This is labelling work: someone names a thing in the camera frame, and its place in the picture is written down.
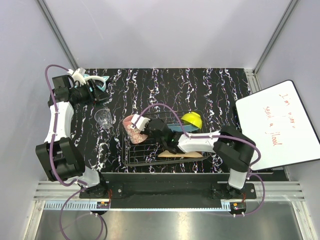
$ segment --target whiteboard frame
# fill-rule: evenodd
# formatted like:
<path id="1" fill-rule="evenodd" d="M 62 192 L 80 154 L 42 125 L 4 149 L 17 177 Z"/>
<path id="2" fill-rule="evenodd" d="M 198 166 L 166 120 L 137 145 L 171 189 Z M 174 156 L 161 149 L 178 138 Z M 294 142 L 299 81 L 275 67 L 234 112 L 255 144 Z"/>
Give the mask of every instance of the whiteboard frame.
<path id="1" fill-rule="evenodd" d="M 295 92 L 296 92 L 296 94 L 297 94 L 297 96 L 298 96 L 298 98 L 299 98 L 299 100 L 300 100 L 300 103 L 301 103 L 301 105 L 302 105 L 302 107 L 303 107 L 303 110 L 304 110 L 304 112 L 305 112 L 305 114 L 306 114 L 306 116 L 307 116 L 307 118 L 308 118 L 308 120 L 309 120 L 309 123 L 310 123 L 310 125 L 311 125 L 311 127 L 312 127 L 312 130 L 313 130 L 313 132 L 314 132 L 314 134 L 315 134 L 315 136 L 316 136 L 316 139 L 318 140 L 318 144 L 320 145 L 319 136 L 318 136 L 318 134 L 317 134 L 317 132 L 316 132 L 316 130 L 315 130 L 315 127 L 314 127 L 314 125 L 313 125 L 313 123 L 312 123 L 312 121 L 311 121 L 311 119 L 310 119 L 310 117 L 309 117 L 309 114 L 308 114 L 307 109 L 306 109 L 306 107 L 305 107 L 305 105 L 304 105 L 304 102 L 303 102 L 302 99 L 301 99 L 301 96 L 300 96 L 300 94 L 299 94 L 299 92 L 298 92 L 298 89 L 297 89 L 294 81 L 291 80 L 291 79 L 284 80 L 284 81 L 279 82 L 279 83 L 277 83 L 277 84 L 275 84 L 275 85 L 269 86 L 269 87 L 264 88 L 264 89 L 259 90 L 259 91 L 256 91 L 256 92 L 250 94 L 249 96 L 245 96 L 245 97 L 243 97 L 243 98 L 238 99 L 237 101 L 235 101 L 235 108 L 236 108 L 237 114 L 238 114 L 237 102 L 238 102 L 239 100 L 244 99 L 244 98 L 248 98 L 248 97 L 250 97 L 250 96 L 252 96 L 252 95 L 254 95 L 254 94 L 260 93 L 260 92 L 262 92 L 262 91 L 264 91 L 264 90 L 267 90 L 267 89 L 272 88 L 272 87 L 274 87 L 274 86 L 280 85 L 280 84 L 282 84 L 282 83 L 284 83 L 284 82 L 287 82 L 287 81 L 292 82 L 292 85 L 293 85 L 293 87 L 294 87 L 294 90 L 295 90 Z M 241 128 L 241 119 L 240 119 L 239 115 L 237 116 L 237 118 L 238 118 L 238 122 L 239 122 L 239 125 L 240 125 L 240 129 L 242 130 L 242 128 Z M 290 163 L 290 164 L 285 164 L 285 165 L 276 165 L 276 166 L 272 166 L 272 167 L 269 167 L 269 168 L 261 168 L 261 169 L 255 170 L 255 171 L 269 170 L 269 169 L 273 169 L 273 168 L 285 167 L 285 166 L 291 166 L 291 165 L 297 165 L 297 164 L 308 163 L 308 162 L 319 161 L 319 160 L 320 160 L 320 158 L 311 159 L 311 160 L 304 160 L 304 161 L 295 162 L 295 163 Z"/>

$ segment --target clear glass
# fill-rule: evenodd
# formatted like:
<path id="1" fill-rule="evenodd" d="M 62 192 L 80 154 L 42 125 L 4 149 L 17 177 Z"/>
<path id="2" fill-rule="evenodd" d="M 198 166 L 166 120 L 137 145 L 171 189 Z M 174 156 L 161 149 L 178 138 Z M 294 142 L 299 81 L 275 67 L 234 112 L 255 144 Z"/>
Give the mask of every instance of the clear glass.
<path id="1" fill-rule="evenodd" d="M 98 122 L 98 124 L 101 125 L 103 129 L 109 129 L 113 123 L 109 108 L 98 110 L 94 115 L 94 119 Z"/>

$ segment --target metal floor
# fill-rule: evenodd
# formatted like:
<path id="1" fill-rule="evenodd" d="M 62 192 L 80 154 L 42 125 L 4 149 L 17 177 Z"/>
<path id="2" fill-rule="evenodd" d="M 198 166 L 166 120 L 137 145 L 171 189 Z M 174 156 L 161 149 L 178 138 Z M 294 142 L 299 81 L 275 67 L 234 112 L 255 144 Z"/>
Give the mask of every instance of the metal floor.
<path id="1" fill-rule="evenodd" d="M 248 211 L 257 203 L 248 202 Z M 65 211 L 63 226 L 86 211 Z M 64 240 L 59 230 L 59 211 L 43 211 L 36 240 Z M 107 240 L 302 240 L 302 235 L 288 202 L 265 202 L 254 215 L 225 217 L 223 212 L 145 212 L 109 211 L 103 215 L 107 224 L 102 239 Z M 99 219 L 88 215 L 65 230 L 72 240 L 94 240 L 100 232 Z"/>

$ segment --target wire dish rack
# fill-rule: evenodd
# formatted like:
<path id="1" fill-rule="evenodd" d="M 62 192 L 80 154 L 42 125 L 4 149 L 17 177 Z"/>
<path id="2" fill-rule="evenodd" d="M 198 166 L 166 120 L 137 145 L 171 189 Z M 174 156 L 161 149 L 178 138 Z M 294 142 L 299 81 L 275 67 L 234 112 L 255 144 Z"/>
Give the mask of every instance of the wire dish rack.
<path id="1" fill-rule="evenodd" d="M 184 114 L 190 111 L 176 111 L 176 114 L 181 118 Z M 207 126 L 204 121 L 203 113 L 201 111 L 193 111 L 198 113 L 202 119 L 202 129 L 193 131 L 192 133 L 208 133 Z M 176 117 L 171 111 L 146 113 L 143 115 L 149 119 L 162 119 L 166 124 L 178 123 Z M 208 152 L 202 152 L 202 157 L 158 157 L 158 155 L 164 152 L 164 148 L 156 142 L 154 138 L 147 138 L 145 141 L 139 144 L 133 144 L 125 129 L 123 128 L 122 136 L 122 162 L 126 166 L 150 166 L 159 164 L 175 164 L 202 161 L 207 159 L 210 154 Z"/>

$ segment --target whiteboard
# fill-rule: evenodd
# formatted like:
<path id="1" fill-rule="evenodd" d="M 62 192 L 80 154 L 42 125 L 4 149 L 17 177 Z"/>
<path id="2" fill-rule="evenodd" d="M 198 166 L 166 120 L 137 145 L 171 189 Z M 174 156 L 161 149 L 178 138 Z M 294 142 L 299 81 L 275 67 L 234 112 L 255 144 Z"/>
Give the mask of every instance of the whiteboard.
<path id="1" fill-rule="evenodd" d="M 291 80 L 239 99 L 235 105 L 242 133 L 261 151 L 261 160 L 252 170 L 320 159 L 319 138 Z M 257 157 L 254 152 L 251 162 Z"/>

